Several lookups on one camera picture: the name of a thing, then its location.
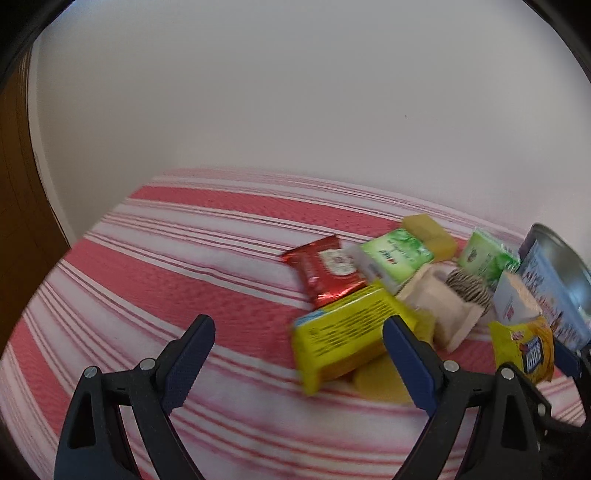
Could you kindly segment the green white tissue pack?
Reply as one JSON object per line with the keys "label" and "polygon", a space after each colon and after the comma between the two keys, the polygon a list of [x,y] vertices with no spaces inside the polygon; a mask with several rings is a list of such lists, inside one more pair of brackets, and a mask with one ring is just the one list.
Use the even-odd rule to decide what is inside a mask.
{"label": "green white tissue pack", "polygon": [[371,282],[379,280],[393,295],[434,260],[424,243],[403,228],[346,248],[356,268]]}

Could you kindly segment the yellow sponge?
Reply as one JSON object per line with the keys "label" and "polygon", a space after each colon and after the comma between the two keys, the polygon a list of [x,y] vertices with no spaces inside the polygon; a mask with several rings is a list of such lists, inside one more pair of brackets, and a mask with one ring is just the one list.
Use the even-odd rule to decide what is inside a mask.
{"label": "yellow sponge", "polygon": [[452,260],[459,248],[457,241],[427,214],[404,217],[401,227],[419,239],[433,254],[434,262]]}
{"label": "yellow sponge", "polygon": [[353,386],[363,398],[394,403],[412,404],[413,400],[396,366],[384,354],[353,372]]}

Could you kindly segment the blue round cookie tin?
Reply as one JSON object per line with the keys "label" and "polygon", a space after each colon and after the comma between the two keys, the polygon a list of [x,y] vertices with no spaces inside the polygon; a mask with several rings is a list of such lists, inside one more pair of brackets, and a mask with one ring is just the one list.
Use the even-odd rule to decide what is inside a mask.
{"label": "blue round cookie tin", "polygon": [[519,248],[518,275],[566,348],[590,342],[590,270],[549,227],[535,223]]}

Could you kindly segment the brown wooden door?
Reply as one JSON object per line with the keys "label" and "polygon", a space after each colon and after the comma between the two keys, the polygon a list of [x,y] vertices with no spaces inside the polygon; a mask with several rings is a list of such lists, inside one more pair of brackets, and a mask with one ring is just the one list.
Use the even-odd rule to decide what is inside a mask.
{"label": "brown wooden door", "polygon": [[70,245],[42,185],[28,113],[32,51],[1,89],[0,342],[5,346],[33,294]]}

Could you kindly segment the white toothpick box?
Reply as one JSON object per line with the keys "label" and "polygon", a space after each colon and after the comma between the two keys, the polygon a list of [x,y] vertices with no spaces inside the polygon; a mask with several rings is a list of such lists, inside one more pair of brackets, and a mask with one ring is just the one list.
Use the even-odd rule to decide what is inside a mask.
{"label": "white toothpick box", "polygon": [[534,296],[515,273],[504,271],[492,299],[497,320],[504,325],[527,323],[542,315]]}

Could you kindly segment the yellow biscuit packet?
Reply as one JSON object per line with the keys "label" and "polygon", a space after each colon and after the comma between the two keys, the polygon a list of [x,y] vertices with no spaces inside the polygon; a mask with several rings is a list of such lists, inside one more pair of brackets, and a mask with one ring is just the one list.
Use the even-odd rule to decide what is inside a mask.
{"label": "yellow biscuit packet", "polygon": [[543,316],[515,325],[489,325],[497,367],[513,363],[533,384],[550,382],[554,375],[553,332]]}

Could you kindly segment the yellow box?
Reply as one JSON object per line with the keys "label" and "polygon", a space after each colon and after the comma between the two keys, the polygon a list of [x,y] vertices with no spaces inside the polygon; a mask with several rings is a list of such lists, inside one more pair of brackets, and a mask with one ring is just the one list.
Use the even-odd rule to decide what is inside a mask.
{"label": "yellow box", "polygon": [[291,347],[305,395],[383,355],[383,326],[396,315],[420,339],[433,339],[435,317],[395,298],[380,281],[295,320]]}

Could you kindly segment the red foil snack packet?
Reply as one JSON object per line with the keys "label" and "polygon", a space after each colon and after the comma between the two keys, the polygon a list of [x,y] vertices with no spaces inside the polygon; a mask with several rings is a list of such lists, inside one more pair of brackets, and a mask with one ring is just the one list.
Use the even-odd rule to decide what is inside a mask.
{"label": "red foil snack packet", "polygon": [[297,271],[304,292],[315,308],[322,308],[367,286],[337,235],[298,246],[280,255]]}

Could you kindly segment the red white striped bedspread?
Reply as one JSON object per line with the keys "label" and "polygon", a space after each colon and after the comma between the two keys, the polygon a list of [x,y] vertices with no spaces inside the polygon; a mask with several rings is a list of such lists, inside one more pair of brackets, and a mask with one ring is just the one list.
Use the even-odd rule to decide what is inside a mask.
{"label": "red white striped bedspread", "polygon": [[310,310],[284,251],[337,235],[362,243],[427,213],[457,240],[525,227],[393,191],[263,171],[180,169],[106,214],[40,285],[1,360],[1,417],[41,479],[53,475],[75,385],[157,356],[200,314],[214,348],[172,423],[209,479],[390,479],[424,428],[413,406],[345,382],[308,397],[290,325]]}

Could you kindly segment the beige paper pouch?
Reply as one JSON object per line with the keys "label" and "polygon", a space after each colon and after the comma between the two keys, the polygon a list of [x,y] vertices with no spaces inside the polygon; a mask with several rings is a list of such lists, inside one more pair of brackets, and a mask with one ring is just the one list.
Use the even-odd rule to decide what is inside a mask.
{"label": "beige paper pouch", "polygon": [[484,313],[484,307],[463,300],[445,282],[447,270],[423,265],[397,294],[407,306],[430,313],[436,320],[434,340],[439,349],[454,352]]}

